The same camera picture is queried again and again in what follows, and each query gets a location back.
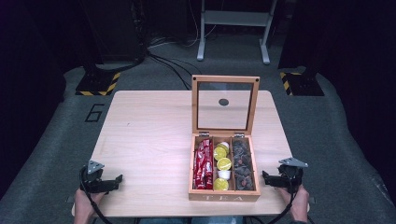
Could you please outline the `wooden tea box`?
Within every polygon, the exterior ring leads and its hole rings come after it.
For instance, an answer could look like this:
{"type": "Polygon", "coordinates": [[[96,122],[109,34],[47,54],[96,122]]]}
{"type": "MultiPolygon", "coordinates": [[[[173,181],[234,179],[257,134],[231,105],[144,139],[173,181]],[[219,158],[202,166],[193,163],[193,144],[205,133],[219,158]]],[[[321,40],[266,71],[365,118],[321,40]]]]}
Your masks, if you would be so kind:
{"type": "Polygon", "coordinates": [[[191,79],[192,139],[189,199],[212,202],[255,202],[261,196],[252,143],[252,128],[258,99],[258,77],[194,75],[191,79]],[[195,150],[204,139],[213,144],[213,183],[219,178],[214,149],[220,142],[229,144],[232,161],[228,190],[195,189],[193,164],[195,150]],[[254,190],[237,190],[233,168],[233,140],[247,142],[251,155],[254,190]]]}

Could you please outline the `person's right hand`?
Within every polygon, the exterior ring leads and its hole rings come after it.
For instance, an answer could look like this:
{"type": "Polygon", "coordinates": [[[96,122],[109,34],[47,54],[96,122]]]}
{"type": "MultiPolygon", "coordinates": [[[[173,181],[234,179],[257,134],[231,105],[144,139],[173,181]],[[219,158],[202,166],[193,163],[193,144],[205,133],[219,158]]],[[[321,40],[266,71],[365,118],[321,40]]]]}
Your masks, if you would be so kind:
{"type": "Polygon", "coordinates": [[[300,185],[290,208],[292,222],[290,224],[307,224],[308,223],[308,201],[309,193],[300,185]]]}

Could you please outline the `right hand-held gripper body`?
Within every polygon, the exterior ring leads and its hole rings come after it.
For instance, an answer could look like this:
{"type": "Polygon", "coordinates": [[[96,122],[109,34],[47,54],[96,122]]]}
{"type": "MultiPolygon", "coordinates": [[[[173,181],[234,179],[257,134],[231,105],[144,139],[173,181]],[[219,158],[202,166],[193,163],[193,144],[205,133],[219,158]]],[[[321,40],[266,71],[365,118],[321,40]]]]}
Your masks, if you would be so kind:
{"type": "Polygon", "coordinates": [[[304,168],[308,167],[308,163],[295,158],[286,158],[280,160],[279,163],[281,187],[287,190],[297,190],[302,184],[304,168]]]}

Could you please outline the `dark curtain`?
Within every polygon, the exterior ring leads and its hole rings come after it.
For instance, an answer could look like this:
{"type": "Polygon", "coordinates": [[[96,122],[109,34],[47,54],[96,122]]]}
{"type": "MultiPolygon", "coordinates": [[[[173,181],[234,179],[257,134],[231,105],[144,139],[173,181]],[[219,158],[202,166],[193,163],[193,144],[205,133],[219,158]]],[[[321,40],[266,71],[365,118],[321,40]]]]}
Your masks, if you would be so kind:
{"type": "Polygon", "coordinates": [[[307,67],[328,36],[318,72],[335,87],[365,158],[396,191],[396,0],[297,0],[278,66],[307,67]]]}
{"type": "Polygon", "coordinates": [[[0,0],[0,199],[63,99],[66,11],[65,0],[0,0]]]}

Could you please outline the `row of red packets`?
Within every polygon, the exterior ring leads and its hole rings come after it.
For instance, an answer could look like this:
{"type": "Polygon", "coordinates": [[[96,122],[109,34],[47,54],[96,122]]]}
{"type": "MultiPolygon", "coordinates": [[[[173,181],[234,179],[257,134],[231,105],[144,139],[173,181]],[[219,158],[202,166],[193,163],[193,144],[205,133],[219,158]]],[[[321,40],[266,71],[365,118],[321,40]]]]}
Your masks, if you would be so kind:
{"type": "Polygon", "coordinates": [[[213,144],[208,138],[201,141],[195,150],[193,187],[213,189],[213,144]]]}

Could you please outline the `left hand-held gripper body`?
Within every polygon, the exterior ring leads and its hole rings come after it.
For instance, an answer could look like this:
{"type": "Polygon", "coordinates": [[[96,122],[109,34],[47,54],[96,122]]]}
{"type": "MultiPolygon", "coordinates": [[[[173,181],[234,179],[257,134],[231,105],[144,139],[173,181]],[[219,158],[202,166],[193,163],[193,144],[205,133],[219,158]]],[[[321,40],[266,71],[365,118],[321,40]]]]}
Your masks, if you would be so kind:
{"type": "Polygon", "coordinates": [[[89,161],[79,172],[80,189],[89,193],[109,192],[108,184],[101,179],[105,166],[97,161],[89,161]]]}

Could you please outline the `pile of dark packets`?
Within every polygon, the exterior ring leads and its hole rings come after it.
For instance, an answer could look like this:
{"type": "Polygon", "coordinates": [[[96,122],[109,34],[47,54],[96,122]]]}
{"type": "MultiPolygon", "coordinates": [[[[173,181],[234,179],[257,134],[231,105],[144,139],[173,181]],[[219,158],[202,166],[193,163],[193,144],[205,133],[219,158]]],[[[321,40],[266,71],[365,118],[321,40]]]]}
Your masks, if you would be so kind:
{"type": "Polygon", "coordinates": [[[233,140],[233,168],[236,189],[254,190],[251,155],[246,141],[233,140]]]}

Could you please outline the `white metal stand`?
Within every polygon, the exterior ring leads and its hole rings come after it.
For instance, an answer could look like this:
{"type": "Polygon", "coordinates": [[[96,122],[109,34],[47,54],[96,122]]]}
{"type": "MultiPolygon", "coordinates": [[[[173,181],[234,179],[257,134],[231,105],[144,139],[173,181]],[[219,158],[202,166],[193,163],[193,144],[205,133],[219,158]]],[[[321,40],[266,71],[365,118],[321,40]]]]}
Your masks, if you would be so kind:
{"type": "Polygon", "coordinates": [[[196,57],[197,61],[201,62],[205,57],[205,27],[207,25],[252,26],[264,27],[264,33],[259,40],[259,44],[262,62],[265,65],[269,65],[270,57],[267,48],[267,40],[275,16],[276,4],[277,0],[271,0],[268,12],[223,11],[206,9],[205,0],[201,0],[200,41],[196,57]]]}

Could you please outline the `person's left hand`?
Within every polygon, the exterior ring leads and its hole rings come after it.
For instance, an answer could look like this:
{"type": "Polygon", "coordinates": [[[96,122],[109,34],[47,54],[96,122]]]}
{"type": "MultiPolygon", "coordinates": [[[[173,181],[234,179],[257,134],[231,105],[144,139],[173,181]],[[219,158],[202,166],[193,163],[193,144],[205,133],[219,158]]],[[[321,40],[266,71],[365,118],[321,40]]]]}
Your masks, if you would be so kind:
{"type": "Polygon", "coordinates": [[[83,190],[77,189],[75,192],[74,224],[89,224],[93,215],[94,209],[88,196],[83,190]]]}

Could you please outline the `black striped stand base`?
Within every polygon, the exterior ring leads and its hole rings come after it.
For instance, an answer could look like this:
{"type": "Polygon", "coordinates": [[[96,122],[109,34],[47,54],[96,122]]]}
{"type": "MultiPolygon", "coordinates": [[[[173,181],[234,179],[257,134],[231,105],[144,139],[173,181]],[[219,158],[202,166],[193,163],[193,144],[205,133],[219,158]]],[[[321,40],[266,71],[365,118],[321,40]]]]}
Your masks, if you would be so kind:
{"type": "Polygon", "coordinates": [[[280,73],[286,94],[289,96],[323,96],[324,92],[315,77],[300,73],[280,73]]]}
{"type": "Polygon", "coordinates": [[[85,74],[76,87],[75,95],[110,95],[114,91],[119,78],[119,72],[85,74]]]}

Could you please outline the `person's blue jeans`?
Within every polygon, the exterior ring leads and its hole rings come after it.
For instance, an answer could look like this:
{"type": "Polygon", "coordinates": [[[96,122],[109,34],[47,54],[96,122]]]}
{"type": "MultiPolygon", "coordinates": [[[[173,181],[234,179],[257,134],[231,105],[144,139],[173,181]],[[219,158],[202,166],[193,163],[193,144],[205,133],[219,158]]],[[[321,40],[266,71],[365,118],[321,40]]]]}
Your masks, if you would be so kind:
{"type": "Polygon", "coordinates": [[[243,217],[146,217],[134,224],[244,224],[243,217]]]}

